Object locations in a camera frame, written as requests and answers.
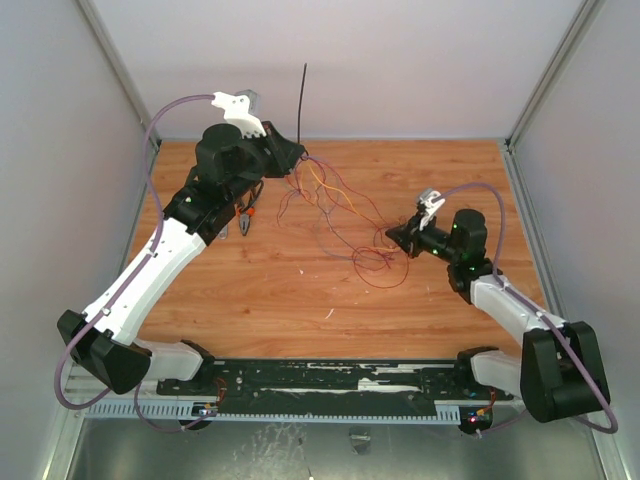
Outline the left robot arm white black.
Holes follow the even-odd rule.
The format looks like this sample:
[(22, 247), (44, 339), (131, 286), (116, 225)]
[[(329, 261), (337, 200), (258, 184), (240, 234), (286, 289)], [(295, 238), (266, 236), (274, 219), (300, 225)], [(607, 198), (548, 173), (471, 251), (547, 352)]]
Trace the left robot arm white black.
[(96, 301), (58, 319), (70, 357), (109, 391), (125, 394), (145, 379), (180, 380), (196, 395), (214, 385), (215, 371), (195, 345), (143, 341), (138, 333), (178, 274), (236, 217), (239, 202), (265, 179), (289, 175), (305, 153), (270, 122), (262, 127), (259, 136), (231, 124), (207, 128), (145, 247)]

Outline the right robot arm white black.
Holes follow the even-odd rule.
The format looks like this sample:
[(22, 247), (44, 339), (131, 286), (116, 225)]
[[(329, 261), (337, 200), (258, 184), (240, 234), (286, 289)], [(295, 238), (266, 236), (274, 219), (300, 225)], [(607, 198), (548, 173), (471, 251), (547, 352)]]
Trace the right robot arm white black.
[(540, 423), (609, 408), (595, 331), (585, 322), (571, 323), (547, 312), (495, 269), (486, 255), (487, 228), (480, 212), (458, 211), (449, 232), (416, 213), (385, 234), (411, 258), (426, 252), (445, 261), (452, 290), (490, 316), (521, 347), (520, 357), (493, 347), (461, 353), (466, 365), (453, 374), (460, 395), (476, 398), (495, 387), (522, 399)]

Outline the black zip tie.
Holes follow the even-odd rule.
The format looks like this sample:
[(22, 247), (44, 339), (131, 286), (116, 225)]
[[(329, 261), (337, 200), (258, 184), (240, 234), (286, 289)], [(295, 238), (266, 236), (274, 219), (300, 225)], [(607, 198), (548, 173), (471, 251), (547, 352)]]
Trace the black zip tie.
[(298, 144), (301, 144), (301, 120), (302, 120), (307, 71), (308, 71), (308, 62), (305, 62), (302, 67), (298, 103), (297, 103), (297, 110), (296, 110), (296, 142)]

